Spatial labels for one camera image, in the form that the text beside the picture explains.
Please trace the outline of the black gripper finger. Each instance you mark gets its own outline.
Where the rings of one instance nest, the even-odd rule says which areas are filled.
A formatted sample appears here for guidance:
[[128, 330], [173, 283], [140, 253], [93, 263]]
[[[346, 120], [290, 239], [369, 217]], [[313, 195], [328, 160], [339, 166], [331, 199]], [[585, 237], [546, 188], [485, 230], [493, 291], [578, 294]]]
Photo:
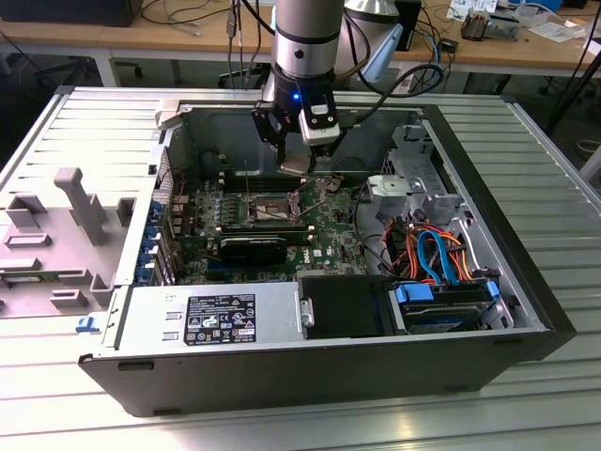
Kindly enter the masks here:
[[276, 152], [276, 163], [285, 160], [285, 140], [288, 133], [287, 123], [282, 125], [273, 113], [276, 110], [273, 102], [258, 101], [252, 109], [252, 119], [259, 139], [269, 144]]
[[308, 171], [314, 171], [317, 164], [317, 159], [321, 157], [330, 158], [336, 150], [339, 148], [344, 138], [347, 135], [347, 129], [343, 128], [340, 135], [331, 143], [324, 145], [310, 146], [310, 162], [308, 165]]

